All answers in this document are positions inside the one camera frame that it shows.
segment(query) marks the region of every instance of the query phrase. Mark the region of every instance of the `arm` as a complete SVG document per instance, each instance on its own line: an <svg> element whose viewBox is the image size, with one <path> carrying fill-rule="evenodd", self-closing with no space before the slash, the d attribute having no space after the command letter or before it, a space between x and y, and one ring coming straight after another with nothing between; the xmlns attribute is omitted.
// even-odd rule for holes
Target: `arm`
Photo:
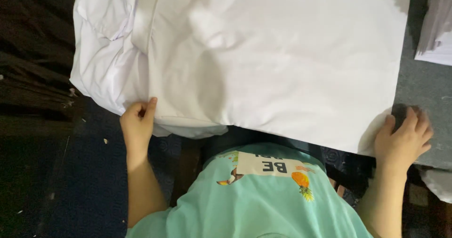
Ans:
<svg viewBox="0 0 452 238"><path fill-rule="evenodd" d="M402 203L406 172L431 148L433 136L425 113L418 116L411 107L402 126L392 133L395 118L388 115L375 139L376 174L358 206L358 214L376 238L402 237Z"/></svg>
<svg viewBox="0 0 452 238"><path fill-rule="evenodd" d="M152 98L149 103L134 103L120 118L127 148L128 228L149 214L168 208L147 159L156 104L156 98Z"/></svg>

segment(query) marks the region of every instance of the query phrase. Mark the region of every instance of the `gray surface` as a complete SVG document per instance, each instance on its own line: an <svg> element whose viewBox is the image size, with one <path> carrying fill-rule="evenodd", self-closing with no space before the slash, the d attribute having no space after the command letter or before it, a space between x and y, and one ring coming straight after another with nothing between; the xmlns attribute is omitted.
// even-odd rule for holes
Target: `gray surface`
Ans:
<svg viewBox="0 0 452 238"><path fill-rule="evenodd" d="M419 105L432 121L432 149L418 163L452 170L452 67L415 61L427 0L410 0L395 103Z"/></svg>

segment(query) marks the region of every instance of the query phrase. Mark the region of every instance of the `t-shirt sleeve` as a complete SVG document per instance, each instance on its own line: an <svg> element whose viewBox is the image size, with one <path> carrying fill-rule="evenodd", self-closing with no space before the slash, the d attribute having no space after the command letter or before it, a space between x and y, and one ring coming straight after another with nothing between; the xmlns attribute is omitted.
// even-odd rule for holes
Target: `t-shirt sleeve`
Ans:
<svg viewBox="0 0 452 238"><path fill-rule="evenodd" d="M166 237L166 219L171 208L159 211L140 220L133 228L127 229L126 238L164 238Z"/></svg>

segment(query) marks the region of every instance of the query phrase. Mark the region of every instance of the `mint green t-shirt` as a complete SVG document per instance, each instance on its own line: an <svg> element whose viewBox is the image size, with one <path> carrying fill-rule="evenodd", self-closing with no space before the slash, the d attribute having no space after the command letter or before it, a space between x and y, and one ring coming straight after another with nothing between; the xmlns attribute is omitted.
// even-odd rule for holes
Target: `mint green t-shirt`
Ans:
<svg viewBox="0 0 452 238"><path fill-rule="evenodd" d="M366 238L358 214L308 154L259 143L219 154L177 206L148 215L129 238Z"/></svg>

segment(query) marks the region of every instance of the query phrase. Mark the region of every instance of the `white fabric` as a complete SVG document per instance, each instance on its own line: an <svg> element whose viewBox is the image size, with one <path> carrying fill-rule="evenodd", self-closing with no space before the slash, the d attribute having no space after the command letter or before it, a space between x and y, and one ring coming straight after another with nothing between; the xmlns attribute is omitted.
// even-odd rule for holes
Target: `white fabric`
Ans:
<svg viewBox="0 0 452 238"><path fill-rule="evenodd" d="M428 0L415 60L452 66L452 0Z"/></svg>
<svg viewBox="0 0 452 238"><path fill-rule="evenodd" d="M71 81L99 105L121 114L156 96L163 126L237 125L371 154L409 0L120 1L74 7ZM90 3L100 10L84 13Z"/></svg>

